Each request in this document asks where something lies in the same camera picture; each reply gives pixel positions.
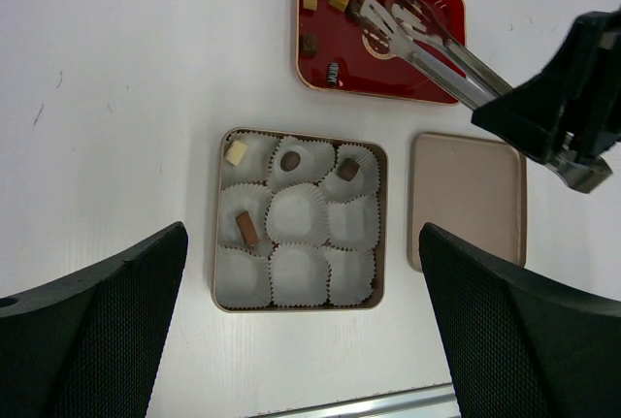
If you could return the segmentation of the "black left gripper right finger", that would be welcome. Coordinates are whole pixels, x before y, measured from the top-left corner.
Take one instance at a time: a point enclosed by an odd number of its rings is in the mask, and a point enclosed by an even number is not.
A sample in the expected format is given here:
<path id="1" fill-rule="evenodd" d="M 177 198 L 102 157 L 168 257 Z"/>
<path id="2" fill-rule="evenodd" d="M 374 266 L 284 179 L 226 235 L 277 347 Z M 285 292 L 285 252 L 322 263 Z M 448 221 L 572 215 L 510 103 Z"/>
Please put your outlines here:
<path id="1" fill-rule="evenodd" d="M 462 416 L 619 416 L 619 302 L 432 223 L 419 256 Z"/>

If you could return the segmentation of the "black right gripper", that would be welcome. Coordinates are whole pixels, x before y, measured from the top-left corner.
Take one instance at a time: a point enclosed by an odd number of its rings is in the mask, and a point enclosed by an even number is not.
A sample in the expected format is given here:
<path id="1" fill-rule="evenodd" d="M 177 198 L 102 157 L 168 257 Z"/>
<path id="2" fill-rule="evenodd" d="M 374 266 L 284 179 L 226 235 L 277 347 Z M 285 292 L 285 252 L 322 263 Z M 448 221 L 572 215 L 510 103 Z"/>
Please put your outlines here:
<path id="1" fill-rule="evenodd" d="M 545 67 L 471 118 L 542 165 L 593 161 L 620 142 L 620 11 L 577 17 L 565 44 L 570 66 Z"/>

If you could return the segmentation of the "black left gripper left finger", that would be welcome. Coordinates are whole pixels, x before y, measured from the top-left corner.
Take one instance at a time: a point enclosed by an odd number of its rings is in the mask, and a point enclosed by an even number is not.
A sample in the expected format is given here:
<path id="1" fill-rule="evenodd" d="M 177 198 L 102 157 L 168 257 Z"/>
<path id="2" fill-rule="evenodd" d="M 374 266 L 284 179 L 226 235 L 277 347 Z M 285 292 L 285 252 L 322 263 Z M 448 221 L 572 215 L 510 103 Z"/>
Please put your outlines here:
<path id="1" fill-rule="evenodd" d="M 176 222 L 1 301 L 4 417 L 143 417 L 180 289 Z"/>

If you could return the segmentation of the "metal serving tongs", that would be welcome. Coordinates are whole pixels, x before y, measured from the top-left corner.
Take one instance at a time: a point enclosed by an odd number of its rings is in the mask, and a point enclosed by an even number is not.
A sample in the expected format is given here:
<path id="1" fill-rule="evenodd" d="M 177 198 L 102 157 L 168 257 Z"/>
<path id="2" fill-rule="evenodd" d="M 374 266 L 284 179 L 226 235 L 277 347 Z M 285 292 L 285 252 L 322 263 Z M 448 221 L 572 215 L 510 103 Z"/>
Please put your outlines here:
<path id="1" fill-rule="evenodd" d="M 379 5 L 376 0 L 365 0 L 360 16 L 387 36 L 394 54 L 472 113 L 518 87 L 511 86 L 459 43 L 442 22 L 439 9 L 423 0 L 396 0 L 389 7 Z M 544 68 L 570 66 L 565 40 Z M 563 164 L 542 166 L 552 171 L 568 188 L 588 194 L 612 175 L 604 155 L 593 161 L 571 159 Z"/>

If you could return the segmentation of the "brown bar chocolate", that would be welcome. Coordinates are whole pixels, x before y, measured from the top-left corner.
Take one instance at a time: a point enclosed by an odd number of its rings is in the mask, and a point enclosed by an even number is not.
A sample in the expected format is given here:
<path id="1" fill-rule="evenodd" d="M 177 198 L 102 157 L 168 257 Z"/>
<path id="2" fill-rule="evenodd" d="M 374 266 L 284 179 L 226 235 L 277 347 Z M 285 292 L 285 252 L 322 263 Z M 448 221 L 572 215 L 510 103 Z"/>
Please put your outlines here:
<path id="1" fill-rule="evenodd" d="M 236 216 L 236 223 L 242 236 L 244 245 L 253 247 L 260 242 L 260 238 L 249 212 L 243 211 Z"/>

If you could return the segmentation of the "dark square chocolate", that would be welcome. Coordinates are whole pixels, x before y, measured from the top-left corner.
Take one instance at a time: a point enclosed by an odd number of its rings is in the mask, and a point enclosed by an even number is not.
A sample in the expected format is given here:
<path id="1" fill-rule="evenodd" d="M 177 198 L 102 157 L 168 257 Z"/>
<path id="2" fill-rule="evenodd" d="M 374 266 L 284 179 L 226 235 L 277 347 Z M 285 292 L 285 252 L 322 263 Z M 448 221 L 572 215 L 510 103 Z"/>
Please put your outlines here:
<path id="1" fill-rule="evenodd" d="M 359 169 L 360 164 L 354 158 L 347 157 L 339 166 L 337 176 L 344 181 L 350 182 L 356 177 Z"/>

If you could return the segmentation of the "white square chocolate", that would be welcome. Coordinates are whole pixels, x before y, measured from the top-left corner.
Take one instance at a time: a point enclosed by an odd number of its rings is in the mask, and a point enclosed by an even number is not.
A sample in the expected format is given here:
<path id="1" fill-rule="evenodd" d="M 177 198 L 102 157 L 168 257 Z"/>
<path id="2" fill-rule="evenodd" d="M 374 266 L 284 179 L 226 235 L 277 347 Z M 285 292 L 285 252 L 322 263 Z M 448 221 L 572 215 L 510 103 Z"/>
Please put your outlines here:
<path id="1" fill-rule="evenodd" d="M 233 167 L 238 167 L 242 162 L 247 150 L 248 145 L 246 143 L 239 140 L 234 140 L 229 144 L 228 148 L 226 149 L 224 153 L 224 159 Z"/>

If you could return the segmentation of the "round dark chocolate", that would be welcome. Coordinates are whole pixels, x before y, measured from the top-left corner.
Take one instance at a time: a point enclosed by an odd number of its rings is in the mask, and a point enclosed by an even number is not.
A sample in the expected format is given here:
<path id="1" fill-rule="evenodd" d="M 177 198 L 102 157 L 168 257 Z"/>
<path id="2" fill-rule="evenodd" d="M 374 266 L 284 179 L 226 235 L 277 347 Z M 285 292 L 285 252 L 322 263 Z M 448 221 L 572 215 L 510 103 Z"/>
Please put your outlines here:
<path id="1" fill-rule="evenodd" d="M 296 170 L 301 163 L 301 155 L 294 150 L 286 151 L 280 158 L 280 169 L 286 173 Z"/>

